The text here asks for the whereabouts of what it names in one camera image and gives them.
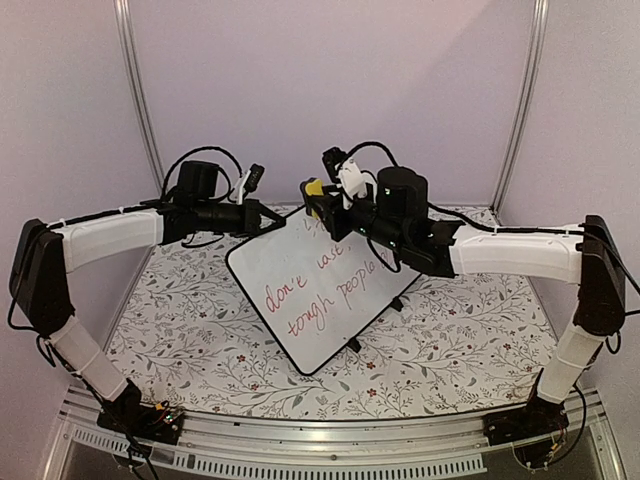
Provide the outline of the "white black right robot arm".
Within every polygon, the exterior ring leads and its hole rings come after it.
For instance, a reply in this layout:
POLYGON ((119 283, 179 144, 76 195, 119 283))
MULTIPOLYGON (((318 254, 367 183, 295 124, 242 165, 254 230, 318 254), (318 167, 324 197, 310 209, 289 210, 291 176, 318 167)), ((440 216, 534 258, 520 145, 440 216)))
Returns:
POLYGON ((505 274, 530 279, 546 313, 568 313, 556 326, 558 346, 542 368, 531 397, 517 415, 517 427, 537 436, 556 417, 573 384, 595 361, 606 338, 624 325, 626 272, 606 222, 590 215, 560 227, 486 226, 449 212, 428 213, 428 182, 400 166, 380 170, 374 182, 353 164, 337 167, 326 185, 310 179, 301 186, 308 215, 330 237, 352 233, 392 253, 389 268, 453 278, 505 274))

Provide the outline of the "white whiteboard black frame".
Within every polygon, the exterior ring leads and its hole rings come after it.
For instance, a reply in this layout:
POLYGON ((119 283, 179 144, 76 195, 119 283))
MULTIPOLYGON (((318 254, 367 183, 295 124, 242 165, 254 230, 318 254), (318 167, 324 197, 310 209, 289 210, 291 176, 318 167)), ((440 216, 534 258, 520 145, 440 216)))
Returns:
POLYGON ((316 373, 418 279, 384 267, 391 253, 370 251, 350 234, 335 242, 303 209, 283 228, 233 247, 226 265, 295 369, 316 373))

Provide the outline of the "yellow black whiteboard eraser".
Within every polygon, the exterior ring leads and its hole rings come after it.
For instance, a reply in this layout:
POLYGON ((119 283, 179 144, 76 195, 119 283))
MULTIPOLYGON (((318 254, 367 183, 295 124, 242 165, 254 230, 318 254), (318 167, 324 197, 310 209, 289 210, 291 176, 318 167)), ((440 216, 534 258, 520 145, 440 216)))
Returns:
POLYGON ((324 195, 323 181, 319 178, 309 178, 300 184, 300 191, 303 197, 306 215, 314 219, 319 219, 313 207, 313 200, 316 197, 322 197, 324 195))

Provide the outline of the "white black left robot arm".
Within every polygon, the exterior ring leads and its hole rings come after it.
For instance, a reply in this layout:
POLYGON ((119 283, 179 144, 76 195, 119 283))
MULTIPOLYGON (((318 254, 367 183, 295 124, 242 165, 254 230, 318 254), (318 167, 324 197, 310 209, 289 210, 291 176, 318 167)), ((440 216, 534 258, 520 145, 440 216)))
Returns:
POLYGON ((252 198, 264 168, 240 174, 229 192, 215 192, 221 169, 186 161, 177 184, 160 197, 73 219, 27 220, 20 231, 9 277, 10 310, 25 317, 26 329, 58 355, 70 372, 110 402, 111 419, 128 434, 148 426, 136 401, 139 389, 108 358, 94 321, 84 321, 89 303, 81 280, 110 262, 179 243, 201 232, 254 238, 285 224, 283 217, 252 198))

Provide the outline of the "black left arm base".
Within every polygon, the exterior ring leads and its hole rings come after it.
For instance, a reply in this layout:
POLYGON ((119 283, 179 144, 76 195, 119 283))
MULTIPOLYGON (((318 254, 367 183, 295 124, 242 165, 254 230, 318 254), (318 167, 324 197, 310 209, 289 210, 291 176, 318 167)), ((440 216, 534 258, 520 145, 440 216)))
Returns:
POLYGON ((184 424, 185 410, 169 401, 144 404, 140 389, 127 380, 114 401, 104 401, 97 425, 135 438, 177 445, 184 424))

